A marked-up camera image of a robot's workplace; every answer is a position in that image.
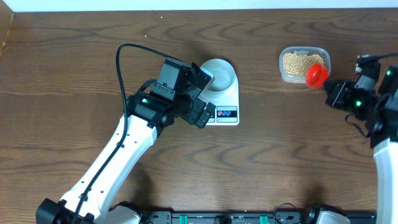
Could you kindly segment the red plastic measuring scoop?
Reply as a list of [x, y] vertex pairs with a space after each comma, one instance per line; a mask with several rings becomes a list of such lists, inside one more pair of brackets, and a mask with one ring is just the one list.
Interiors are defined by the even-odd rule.
[[328, 78], [328, 69], [320, 63], [314, 63], [305, 76], [305, 83], [309, 87], [321, 88]]

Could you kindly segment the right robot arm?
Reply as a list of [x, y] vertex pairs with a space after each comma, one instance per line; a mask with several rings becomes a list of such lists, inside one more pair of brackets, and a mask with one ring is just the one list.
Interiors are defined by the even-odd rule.
[[397, 65], [391, 65], [378, 89], [376, 75], [357, 81], [327, 80], [326, 104], [365, 122], [377, 170], [376, 223], [397, 223]]

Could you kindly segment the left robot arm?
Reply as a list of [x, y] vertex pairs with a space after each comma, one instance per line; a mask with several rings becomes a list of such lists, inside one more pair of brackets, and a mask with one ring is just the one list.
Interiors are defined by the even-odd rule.
[[140, 212], [124, 205], [111, 208], [111, 203], [139, 158], [176, 118], [205, 127], [215, 112], [213, 103], [199, 99], [207, 86], [145, 82], [125, 99], [125, 112], [91, 167], [59, 202], [46, 198], [36, 211], [36, 222], [140, 223]]

